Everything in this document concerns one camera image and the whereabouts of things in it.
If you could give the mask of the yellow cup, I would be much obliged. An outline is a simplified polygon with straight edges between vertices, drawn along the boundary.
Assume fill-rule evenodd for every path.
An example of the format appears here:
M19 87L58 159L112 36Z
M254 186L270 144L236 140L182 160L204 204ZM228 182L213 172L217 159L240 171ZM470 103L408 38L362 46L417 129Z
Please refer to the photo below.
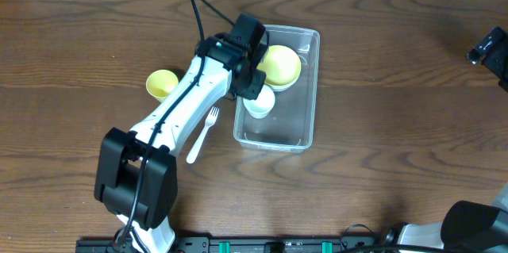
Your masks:
M148 76L145 86L152 97L163 102L178 84L179 79L175 73L169 70L158 70Z

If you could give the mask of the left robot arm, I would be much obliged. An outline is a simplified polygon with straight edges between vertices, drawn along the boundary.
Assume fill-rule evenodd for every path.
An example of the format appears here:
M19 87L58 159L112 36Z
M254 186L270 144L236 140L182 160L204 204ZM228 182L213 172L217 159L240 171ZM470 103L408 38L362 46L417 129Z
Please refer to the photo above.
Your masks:
M139 252L170 251L176 158L217 100L259 96L266 75L257 66L267 50L267 42L225 33L200 42L183 79L152 113L128 132L112 128L104 136L94 197L124 224L114 248L131 238Z

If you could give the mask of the white cup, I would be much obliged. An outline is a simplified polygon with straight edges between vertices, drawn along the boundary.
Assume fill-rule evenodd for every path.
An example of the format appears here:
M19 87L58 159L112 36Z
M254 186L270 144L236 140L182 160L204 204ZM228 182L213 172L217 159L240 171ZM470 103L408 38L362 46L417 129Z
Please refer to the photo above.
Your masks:
M265 118L275 106L275 93L268 86L264 85L255 100L242 99L243 105L248 113L256 119Z

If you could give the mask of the yellow bowl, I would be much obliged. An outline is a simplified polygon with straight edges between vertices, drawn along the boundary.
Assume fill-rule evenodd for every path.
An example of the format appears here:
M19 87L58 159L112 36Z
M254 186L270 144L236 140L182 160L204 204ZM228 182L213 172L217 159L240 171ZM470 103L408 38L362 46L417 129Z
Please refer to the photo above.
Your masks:
M301 60L295 51L283 45L272 45L257 69L266 74L267 84L285 86L300 76L301 67Z

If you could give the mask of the white bowl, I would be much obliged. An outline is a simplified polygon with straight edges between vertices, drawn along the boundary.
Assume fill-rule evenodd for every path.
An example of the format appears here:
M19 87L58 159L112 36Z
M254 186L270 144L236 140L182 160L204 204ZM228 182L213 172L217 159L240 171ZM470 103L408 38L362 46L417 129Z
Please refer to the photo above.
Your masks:
M291 82L284 84L284 85L273 85L268 82L266 82L266 85L269 86L274 92L282 92L287 89L289 89L291 86L293 86L298 81L298 76L296 76Z

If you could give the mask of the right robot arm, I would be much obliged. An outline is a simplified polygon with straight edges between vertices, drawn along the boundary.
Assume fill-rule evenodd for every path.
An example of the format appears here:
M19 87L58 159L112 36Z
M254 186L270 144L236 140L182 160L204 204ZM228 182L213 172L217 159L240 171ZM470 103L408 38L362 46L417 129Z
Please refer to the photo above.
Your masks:
M507 89L507 31L493 28L467 54ZM403 224L380 239L392 252L492 252L507 251L507 188L491 205L458 201L444 220L433 224Z

